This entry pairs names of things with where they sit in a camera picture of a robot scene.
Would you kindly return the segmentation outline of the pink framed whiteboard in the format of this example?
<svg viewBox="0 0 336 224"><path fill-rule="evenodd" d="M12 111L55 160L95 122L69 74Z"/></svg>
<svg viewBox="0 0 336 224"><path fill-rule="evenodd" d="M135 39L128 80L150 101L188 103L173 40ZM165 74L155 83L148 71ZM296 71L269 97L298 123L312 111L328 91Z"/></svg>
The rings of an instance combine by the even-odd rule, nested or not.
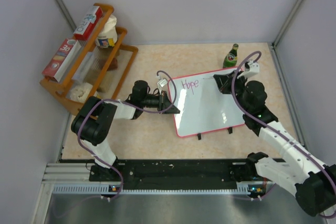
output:
<svg viewBox="0 0 336 224"><path fill-rule="evenodd" d="M220 93L215 80L203 80L215 74L228 74L233 68L202 72L174 78L167 88L180 110L174 115L178 137L208 133L244 124L243 113L232 95Z"/></svg>

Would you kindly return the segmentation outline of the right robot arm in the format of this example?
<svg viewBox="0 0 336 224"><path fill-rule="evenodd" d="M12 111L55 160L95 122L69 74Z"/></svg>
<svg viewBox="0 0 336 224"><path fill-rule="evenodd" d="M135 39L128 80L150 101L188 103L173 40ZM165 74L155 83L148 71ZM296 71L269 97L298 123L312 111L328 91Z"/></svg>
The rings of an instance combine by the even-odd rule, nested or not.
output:
<svg viewBox="0 0 336 224"><path fill-rule="evenodd" d="M335 206L335 165L328 166L295 140L267 108L264 85L248 81L243 72L213 76L220 93L232 95L243 112L245 125L275 148L285 163L265 153L251 153L245 174L256 180L264 177L293 195L301 209L310 216L322 214Z"/></svg>

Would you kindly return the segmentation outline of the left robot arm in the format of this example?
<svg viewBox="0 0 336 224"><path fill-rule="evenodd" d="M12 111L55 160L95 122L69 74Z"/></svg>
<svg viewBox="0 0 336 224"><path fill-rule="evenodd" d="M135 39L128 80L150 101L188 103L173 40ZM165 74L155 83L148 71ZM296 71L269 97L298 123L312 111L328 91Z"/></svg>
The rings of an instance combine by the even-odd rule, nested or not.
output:
<svg viewBox="0 0 336 224"><path fill-rule="evenodd" d="M107 140L113 120L135 120L146 108L157 109L154 113L180 113L166 91L156 88L151 94L148 83L138 80L125 101L89 97L73 120L71 131L77 135L79 145L94 157L95 164L101 167L101 174L107 180L114 180L119 174L119 168L114 164L117 157Z"/></svg>

